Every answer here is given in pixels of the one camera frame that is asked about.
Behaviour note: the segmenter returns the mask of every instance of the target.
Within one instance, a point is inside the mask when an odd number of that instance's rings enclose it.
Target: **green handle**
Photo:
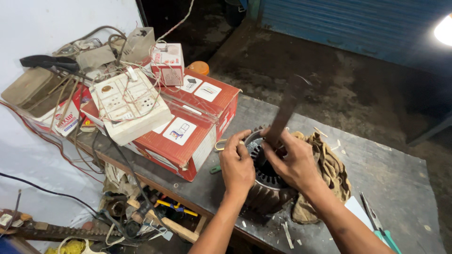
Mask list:
[[[388,230],[385,230],[385,236],[381,234],[380,231],[374,231],[375,235],[380,238],[380,240],[383,241],[383,239],[388,243],[389,248],[391,248],[395,253],[402,254],[402,252],[399,250],[399,247],[397,247],[394,240],[391,238],[391,233]]]
[[[220,171],[221,171],[220,165],[216,166],[215,168],[210,169],[210,173],[211,174],[216,174],[216,173],[218,173]]]

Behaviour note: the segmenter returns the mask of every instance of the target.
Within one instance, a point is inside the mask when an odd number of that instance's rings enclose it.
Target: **yellow tool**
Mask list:
[[[162,204],[162,205],[167,206],[167,207],[170,207],[170,208],[172,208],[172,209],[174,209],[174,210],[176,210],[178,212],[185,212],[185,213],[188,213],[188,214],[193,215],[193,216],[198,216],[198,214],[195,213],[195,212],[192,212],[190,210],[187,210],[187,209],[184,209],[182,207],[179,207],[180,203],[177,203],[177,205],[173,205],[173,204],[170,204],[170,203],[165,202],[163,200],[157,200],[157,203]]]
[[[220,144],[220,143],[223,143],[223,142],[226,143],[226,141],[227,141],[227,139],[220,139],[220,140],[218,140],[218,141],[215,143],[215,149],[216,149],[217,151],[223,151],[225,148],[224,148],[224,147],[218,148],[217,145]],[[242,144],[242,145],[245,144],[245,142],[243,142],[242,140],[240,140],[239,143]]]

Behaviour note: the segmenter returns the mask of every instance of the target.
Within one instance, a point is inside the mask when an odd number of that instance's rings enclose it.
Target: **red wire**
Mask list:
[[[71,162],[71,160],[65,156],[65,154],[63,153],[63,148],[60,147],[59,144],[57,144],[56,142],[54,142],[54,141],[52,141],[52,140],[49,140],[47,137],[42,136],[41,134],[39,134],[38,132],[36,132],[35,130],[33,130],[33,129],[29,126],[29,124],[25,121],[25,119],[24,119],[19,113],[17,113],[17,112],[14,110],[14,108],[12,108],[11,106],[9,106],[9,105],[7,105],[7,104],[1,102],[1,101],[0,101],[0,104],[2,104],[2,105],[4,105],[4,106],[8,107],[8,108],[11,109],[14,113],[16,113],[16,115],[20,117],[20,119],[22,120],[22,122],[24,123],[24,125],[25,125],[31,132],[33,132],[34,134],[38,135],[38,136],[39,136],[40,138],[42,138],[43,140],[45,140],[45,141],[47,141],[47,142],[49,142],[49,143],[51,143],[51,144],[53,144],[53,145],[56,145],[56,146],[58,147],[58,149],[60,150],[61,156],[62,156],[67,162],[69,162],[69,164],[71,164],[72,166],[76,167],[78,170],[80,170],[80,171],[83,172],[84,174],[87,174],[88,176],[90,176],[92,179],[98,181],[99,183],[103,183],[103,182],[97,180],[94,176],[92,176],[92,175],[88,174],[87,172],[85,172],[83,169],[81,169],[81,168],[77,167],[75,164],[73,164],[73,163]]]

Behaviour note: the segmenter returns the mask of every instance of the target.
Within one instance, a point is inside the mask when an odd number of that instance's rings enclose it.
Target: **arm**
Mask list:
[[[297,189],[325,222],[341,253],[393,254],[372,231],[348,210],[325,184],[314,162],[312,147],[284,130],[281,141],[287,157],[281,160],[267,143],[265,157],[287,184]]]
[[[189,254],[226,252],[235,221],[256,178],[253,160],[246,147],[239,143],[250,133],[251,130],[246,130],[233,135],[220,152],[221,172],[226,186],[223,201]]]

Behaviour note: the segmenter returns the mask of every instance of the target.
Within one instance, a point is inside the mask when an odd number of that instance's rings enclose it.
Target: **hand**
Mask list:
[[[245,200],[256,180],[253,159],[240,141],[251,134],[251,130],[238,132],[228,138],[225,149],[220,152],[220,166],[225,181],[226,194]]]
[[[261,132],[261,136],[267,134],[269,128]],[[287,130],[281,133],[281,142],[287,150],[287,156],[281,160],[274,152],[273,148],[262,142],[265,157],[273,166],[275,172],[286,181],[287,184],[297,189],[299,192],[306,192],[319,180],[323,182],[312,155],[312,146],[303,140],[290,135]]]

